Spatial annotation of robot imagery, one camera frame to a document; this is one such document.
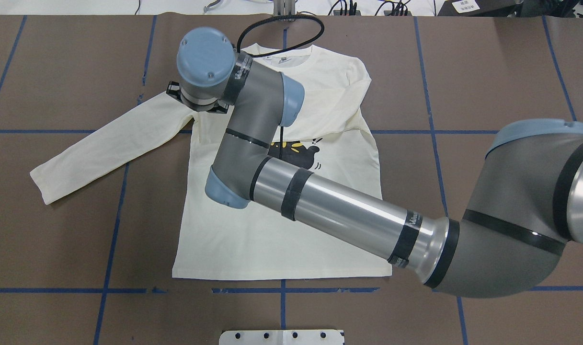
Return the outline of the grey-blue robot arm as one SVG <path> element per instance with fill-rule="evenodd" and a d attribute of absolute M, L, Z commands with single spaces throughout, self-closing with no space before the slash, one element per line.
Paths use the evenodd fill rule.
<path fill-rule="evenodd" d="M 205 193 L 251 201 L 411 268 L 438 292 L 492 299 L 533 288 L 567 242 L 583 244 L 583 123 L 529 119 L 502 128 L 461 221 L 429 219 L 268 154 L 276 126 L 296 119 L 305 91 L 235 51 L 212 27 L 186 33 L 172 95 L 195 111 L 232 105 Z"/>

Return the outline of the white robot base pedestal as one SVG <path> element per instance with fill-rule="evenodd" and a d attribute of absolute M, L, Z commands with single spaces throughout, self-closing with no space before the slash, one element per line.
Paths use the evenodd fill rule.
<path fill-rule="evenodd" d="M 231 330 L 221 334 L 219 345 L 344 345 L 343 330 Z"/>

